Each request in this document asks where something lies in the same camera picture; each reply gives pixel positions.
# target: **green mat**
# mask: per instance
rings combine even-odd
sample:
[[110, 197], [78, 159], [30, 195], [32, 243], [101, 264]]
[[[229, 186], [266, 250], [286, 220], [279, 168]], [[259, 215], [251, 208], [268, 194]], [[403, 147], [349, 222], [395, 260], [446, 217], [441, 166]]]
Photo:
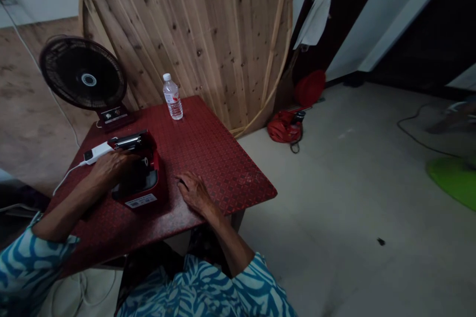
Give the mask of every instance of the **green mat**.
[[446, 193], [476, 211], [474, 161], [475, 158], [437, 158], [426, 165], [426, 171]]

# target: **white plug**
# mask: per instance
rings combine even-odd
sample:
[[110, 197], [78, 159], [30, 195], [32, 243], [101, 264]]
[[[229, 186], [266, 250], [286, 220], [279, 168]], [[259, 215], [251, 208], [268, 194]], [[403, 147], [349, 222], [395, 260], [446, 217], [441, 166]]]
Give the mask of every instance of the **white plug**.
[[114, 149], [109, 146], [108, 142], [103, 142], [101, 145], [98, 145], [84, 153], [84, 161], [91, 165], [95, 163], [101, 156], [104, 156], [110, 151], [114, 151]]

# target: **fan base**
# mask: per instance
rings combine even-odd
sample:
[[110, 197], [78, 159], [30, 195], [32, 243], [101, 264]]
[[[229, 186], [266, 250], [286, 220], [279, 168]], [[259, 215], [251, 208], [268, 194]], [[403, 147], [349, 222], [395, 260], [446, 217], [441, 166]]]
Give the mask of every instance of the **fan base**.
[[135, 122], [134, 114], [122, 103], [109, 109], [97, 110], [96, 113], [106, 134]]

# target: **floor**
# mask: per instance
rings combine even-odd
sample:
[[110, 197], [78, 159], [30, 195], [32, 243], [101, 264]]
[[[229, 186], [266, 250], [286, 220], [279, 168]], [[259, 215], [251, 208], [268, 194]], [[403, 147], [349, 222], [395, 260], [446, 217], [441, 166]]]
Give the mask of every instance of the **floor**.
[[[306, 114], [299, 154], [264, 129], [239, 140], [279, 192], [246, 211], [242, 237], [265, 255], [301, 317], [475, 316], [476, 213], [426, 175], [425, 163], [441, 154], [395, 125], [434, 98], [369, 83], [338, 85], [324, 96]], [[403, 125], [439, 150], [476, 153], [474, 129], [424, 132], [448, 104], [437, 101]], [[186, 241], [183, 235], [171, 244], [183, 250]], [[113, 275], [92, 274], [94, 302]], [[112, 316], [119, 281], [120, 272], [106, 301], [83, 305], [79, 316]], [[64, 306], [55, 315], [77, 306], [75, 288], [67, 281], [58, 289]]]

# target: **person's right hand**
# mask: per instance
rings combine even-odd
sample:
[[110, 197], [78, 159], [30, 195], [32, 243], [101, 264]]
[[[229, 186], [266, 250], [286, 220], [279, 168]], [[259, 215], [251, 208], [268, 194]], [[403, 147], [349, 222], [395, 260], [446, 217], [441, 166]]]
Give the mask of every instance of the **person's right hand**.
[[185, 183], [177, 183], [185, 203], [202, 217], [206, 217], [214, 203], [208, 194], [202, 177], [187, 171], [177, 175], [176, 178], [181, 179]]
[[106, 193], [119, 183], [122, 174], [138, 159], [140, 156], [128, 150], [118, 149], [108, 152], [98, 159], [84, 181], [90, 188]]

